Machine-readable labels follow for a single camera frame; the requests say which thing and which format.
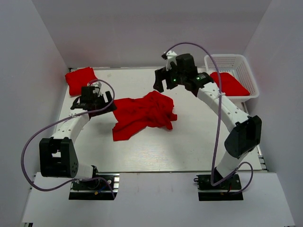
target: white platform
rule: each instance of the white platform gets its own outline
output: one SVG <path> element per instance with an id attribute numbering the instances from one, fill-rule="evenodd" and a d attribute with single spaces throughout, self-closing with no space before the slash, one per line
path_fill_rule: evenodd
<path id="1" fill-rule="evenodd" d="M 154 71 L 107 69 L 95 70 L 95 74 L 114 87 L 116 99 L 140 98 L 153 91 Z M 113 113 L 94 117 L 76 140 L 78 160 L 97 166 L 101 172 L 210 171 L 216 114 L 183 86 L 165 90 L 163 94 L 174 100 L 173 112 L 178 115 L 178 120 L 172 123 L 172 131 L 147 127 L 128 141 L 113 142 L 112 128 L 117 122 Z M 67 88 L 60 119 L 69 115 L 74 99 Z M 228 134 L 222 124 L 217 163 L 225 152 L 224 141 Z M 255 170 L 261 169 L 257 150 L 250 152 L 244 161 L 250 162 Z"/>
<path id="2" fill-rule="evenodd" d="M 278 177 L 257 173 L 243 201 L 198 201 L 195 173 L 123 173 L 114 201 L 70 201 L 68 184 L 31 191 L 22 221 L 33 227 L 284 227 L 294 225 Z M 241 173 L 242 184 L 250 174 Z M 64 178 L 44 178 L 45 188 Z"/>

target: white robotic arm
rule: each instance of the white robotic arm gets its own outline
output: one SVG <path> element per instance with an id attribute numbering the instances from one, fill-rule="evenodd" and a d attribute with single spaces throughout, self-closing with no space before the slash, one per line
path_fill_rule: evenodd
<path id="1" fill-rule="evenodd" d="M 237 170 L 245 156 L 260 143 L 261 119 L 258 116 L 250 117 L 225 95 L 220 94 L 218 86 L 207 73 L 197 72 L 190 54 L 177 55 L 169 51 L 163 57 L 167 60 L 167 65 L 155 71 L 154 89 L 163 92 L 163 80 L 166 80 L 167 89 L 184 85 L 185 89 L 205 102 L 217 115 L 219 96 L 222 96 L 221 120 L 230 135 L 224 143 L 226 152 L 215 168 L 215 178 L 219 181 Z"/>
<path id="2" fill-rule="evenodd" d="M 215 83 L 207 83 L 203 88 L 200 88 L 197 98 L 205 102 L 217 115 L 219 109 L 219 88 Z M 226 125 L 229 132 L 236 127 L 236 123 L 243 123 L 249 119 L 249 115 L 240 110 L 231 100 L 226 96 L 222 96 L 222 118 L 221 120 Z M 236 169 L 241 161 L 245 158 L 248 152 L 242 154 L 239 158 L 231 156 L 225 152 L 221 162 L 216 167 L 217 171 L 222 177 L 226 177 L 234 169 Z"/>
<path id="3" fill-rule="evenodd" d="M 107 102 L 101 93 L 99 81 L 82 87 L 81 96 L 75 99 L 71 107 L 70 116 L 72 118 L 66 120 L 50 138 L 43 138 L 40 141 L 40 169 L 43 176 L 76 179 L 87 179 L 94 176 L 97 168 L 79 162 L 73 144 L 91 117 L 116 109 L 114 103 L 110 105 L 112 101 L 110 92 L 107 91 L 105 94 Z"/>

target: white wall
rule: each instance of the white wall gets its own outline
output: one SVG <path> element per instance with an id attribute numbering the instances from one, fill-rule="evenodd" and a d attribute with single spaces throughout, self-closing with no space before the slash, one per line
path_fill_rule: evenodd
<path id="1" fill-rule="evenodd" d="M 68 67 L 162 66 L 181 41 L 242 54 L 270 0 L 33 0 Z M 204 53 L 182 46 L 198 64 Z"/>
<path id="2" fill-rule="evenodd" d="M 303 1 L 273 0 L 246 51 L 260 89 L 248 102 L 263 121 L 261 150 L 303 226 Z"/>
<path id="3" fill-rule="evenodd" d="M 29 184 L 20 168 L 21 150 L 34 132 L 57 119 L 66 72 L 67 67 L 33 3 L 0 1 L 2 227 L 19 226 L 29 193 Z M 30 176 L 39 168 L 38 143 L 39 139 L 34 140 L 26 155 Z"/>

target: white plastic basket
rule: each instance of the white plastic basket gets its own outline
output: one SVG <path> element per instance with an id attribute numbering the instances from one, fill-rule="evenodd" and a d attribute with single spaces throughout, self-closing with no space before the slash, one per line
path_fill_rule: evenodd
<path id="1" fill-rule="evenodd" d="M 220 72 L 228 72 L 235 77 L 243 87 L 249 92 L 250 96 L 227 96 L 233 102 L 246 102 L 251 98 L 259 96 L 259 90 L 256 81 L 250 70 L 246 58 L 240 54 L 212 54 L 217 63 Z M 210 57 L 204 57 L 206 72 L 211 74 L 216 71 Z"/>

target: red cloth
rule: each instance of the red cloth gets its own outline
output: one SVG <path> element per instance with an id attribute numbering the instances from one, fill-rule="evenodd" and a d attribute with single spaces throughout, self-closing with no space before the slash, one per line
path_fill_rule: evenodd
<path id="1" fill-rule="evenodd" d="M 210 74 L 215 83 L 219 86 L 218 74 L 213 72 Z M 226 96 L 249 96 L 250 92 L 240 84 L 239 81 L 227 72 L 221 72 L 222 91 Z"/>
<path id="2" fill-rule="evenodd" d="M 132 135 L 149 127 L 163 127 L 172 130 L 171 121 L 177 120 L 172 113 L 174 102 L 157 91 L 143 98 L 122 98 L 115 100 L 114 115 L 118 123 L 113 128 L 114 141 L 128 140 Z"/>
<path id="3" fill-rule="evenodd" d="M 81 88 L 87 86 L 87 83 L 97 79 L 94 70 L 90 67 L 69 72 L 65 75 L 66 82 L 70 86 L 70 96 L 81 95 Z"/>

